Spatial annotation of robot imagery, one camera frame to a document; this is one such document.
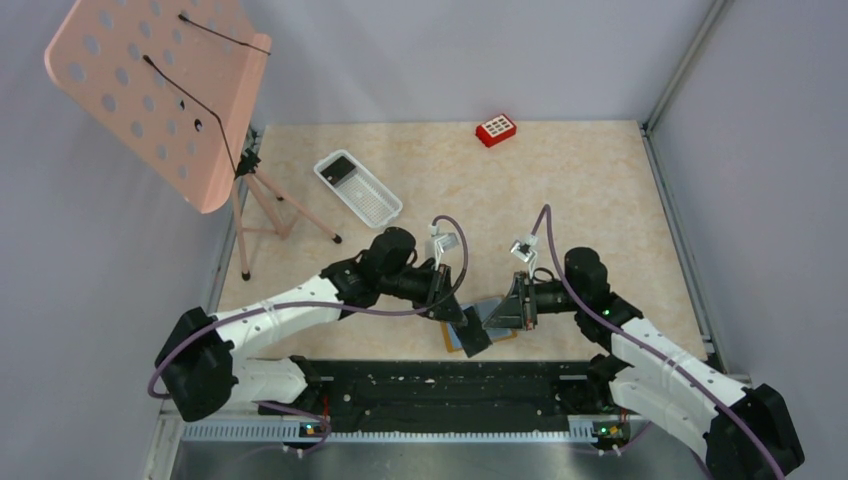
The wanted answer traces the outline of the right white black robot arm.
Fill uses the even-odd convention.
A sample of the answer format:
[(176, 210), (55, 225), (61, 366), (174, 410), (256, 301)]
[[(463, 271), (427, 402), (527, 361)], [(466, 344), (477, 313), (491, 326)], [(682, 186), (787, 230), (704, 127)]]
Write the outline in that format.
[(600, 412), (634, 412), (675, 437), (714, 479), (783, 479), (806, 460), (782, 395), (749, 387), (709, 366), (664, 334), (612, 291), (608, 270), (588, 247), (570, 249), (564, 274), (534, 275), (536, 250), (517, 241), (528, 265), (483, 322), (531, 330), (540, 316), (571, 312), (581, 333), (601, 346), (587, 369), (586, 397)]

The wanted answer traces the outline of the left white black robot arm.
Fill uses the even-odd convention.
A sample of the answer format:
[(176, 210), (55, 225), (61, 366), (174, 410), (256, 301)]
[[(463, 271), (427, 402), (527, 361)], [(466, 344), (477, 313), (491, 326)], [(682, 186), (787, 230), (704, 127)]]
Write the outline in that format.
[(459, 229), (429, 227), (420, 265), (410, 232), (389, 227), (356, 256), (336, 261), (304, 283), (266, 300), (225, 312), (184, 312), (157, 355), (150, 396), (169, 400), (182, 420), (203, 420), (226, 406), (277, 402), (297, 413), (319, 404), (320, 386), (293, 360), (257, 354), (295, 333), (354, 313), (387, 316), (383, 296), (411, 303), (409, 314), (454, 325), (467, 320), (455, 292), (459, 282), (442, 255), (468, 246)]

